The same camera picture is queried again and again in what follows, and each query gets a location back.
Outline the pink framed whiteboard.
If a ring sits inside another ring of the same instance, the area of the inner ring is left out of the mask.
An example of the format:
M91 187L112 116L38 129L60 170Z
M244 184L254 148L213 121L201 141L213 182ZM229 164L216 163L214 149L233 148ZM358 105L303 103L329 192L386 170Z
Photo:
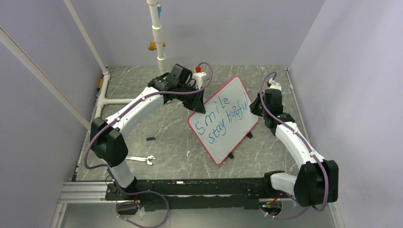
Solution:
M188 117L190 129L215 164L222 164L257 125L251 103L242 79L234 76L204 103L205 114L194 112Z

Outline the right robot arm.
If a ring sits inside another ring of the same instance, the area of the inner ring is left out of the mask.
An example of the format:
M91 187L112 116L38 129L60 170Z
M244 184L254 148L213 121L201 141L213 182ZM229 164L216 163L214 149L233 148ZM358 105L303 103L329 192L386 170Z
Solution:
M300 206L313 207L317 211L323 211L326 204L337 201L338 164L315 151L294 118L283 111L281 91L260 91L249 107L252 114L263 118L265 126L285 145L299 168L296 176L285 171L265 173L264 195L274 197L283 192L293 196Z

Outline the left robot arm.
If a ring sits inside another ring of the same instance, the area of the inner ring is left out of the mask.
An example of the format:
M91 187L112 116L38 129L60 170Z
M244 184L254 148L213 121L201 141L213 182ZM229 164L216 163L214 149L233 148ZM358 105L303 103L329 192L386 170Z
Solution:
M212 78L213 73L202 72L200 66L193 73L179 64L175 64L171 72L153 78L140 95L120 111L106 119L93 119L84 160L93 151L118 186L118 194L126 200L133 198L137 192L137 178L126 161L126 135L147 115L171 100L179 100L186 109L205 114L203 94Z

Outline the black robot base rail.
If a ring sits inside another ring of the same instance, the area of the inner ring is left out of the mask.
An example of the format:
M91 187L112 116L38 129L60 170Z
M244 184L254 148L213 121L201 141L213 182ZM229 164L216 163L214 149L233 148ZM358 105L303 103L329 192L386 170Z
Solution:
M138 180L134 190L121 192L114 183L107 201L136 201L146 211L165 209L259 209L267 201L278 203L286 195L270 189L265 178Z

